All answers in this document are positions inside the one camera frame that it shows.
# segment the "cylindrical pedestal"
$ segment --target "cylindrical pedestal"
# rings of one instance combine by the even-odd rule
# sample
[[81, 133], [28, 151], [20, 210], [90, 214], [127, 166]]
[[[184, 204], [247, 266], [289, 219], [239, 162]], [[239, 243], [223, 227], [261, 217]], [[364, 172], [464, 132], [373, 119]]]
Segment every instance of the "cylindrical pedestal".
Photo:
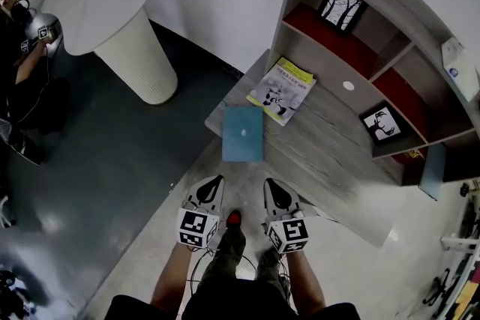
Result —
[[148, 104], [162, 104], [177, 88], [177, 75], [143, 8], [95, 53]]

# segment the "red shoe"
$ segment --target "red shoe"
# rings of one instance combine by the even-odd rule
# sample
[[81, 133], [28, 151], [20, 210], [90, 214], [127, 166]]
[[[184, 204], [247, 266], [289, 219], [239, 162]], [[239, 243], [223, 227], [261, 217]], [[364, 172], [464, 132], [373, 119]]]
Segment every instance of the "red shoe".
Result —
[[230, 215], [228, 215], [226, 219], [226, 227], [239, 227], [242, 224], [242, 214], [240, 213], [239, 210], [234, 210], [230, 212]]

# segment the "round white table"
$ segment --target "round white table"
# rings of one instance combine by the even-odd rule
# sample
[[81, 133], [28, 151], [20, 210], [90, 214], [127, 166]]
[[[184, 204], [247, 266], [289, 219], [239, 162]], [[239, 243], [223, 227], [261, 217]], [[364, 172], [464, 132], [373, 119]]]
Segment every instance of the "round white table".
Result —
[[174, 94], [177, 76], [143, 9], [146, 0], [45, 0], [71, 55], [94, 51], [146, 103]]

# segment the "dark green floor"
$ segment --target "dark green floor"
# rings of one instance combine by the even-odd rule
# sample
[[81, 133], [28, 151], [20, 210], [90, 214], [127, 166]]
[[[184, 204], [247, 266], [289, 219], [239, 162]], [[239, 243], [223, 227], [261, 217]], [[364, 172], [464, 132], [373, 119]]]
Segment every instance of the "dark green floor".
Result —
[[0, 231], [0, 262], [15, 267], [45, 313], [59, 319], [86, 305], [213, 139], [204, 120], [237, 81], [220, 59], [154, 29], [178, 74], [169, 103], [143, 103], [94, 54], [73, 57], [61, 46], [52, 71], [71, 83], [67, 125], [60, 134], [30, 135], [46, 163], [36, 167], [1, 146], [18, 225]]

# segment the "bookshelf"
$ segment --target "bookshelf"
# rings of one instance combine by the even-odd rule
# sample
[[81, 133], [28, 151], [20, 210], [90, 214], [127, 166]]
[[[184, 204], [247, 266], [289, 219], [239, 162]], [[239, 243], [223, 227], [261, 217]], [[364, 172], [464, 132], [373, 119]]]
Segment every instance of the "bookshelf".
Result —
[[404, 185], [420, 181], [428, 148], [439, 143], [447, 153], [445, 182], [480, 176], [478, 101], [467, 103], [443, 70], [441, 44], [451, 32], [422, 0], [364, 1], [358, 23], [341, 34], [317, 16], [322, 0], [284, 0], [265, 71], [285, 56], [357, 115], [388, 102], [407, 132], [372, 141], [369, 151], [398, 163], [408, 151], [420, 153], [402, 163]]

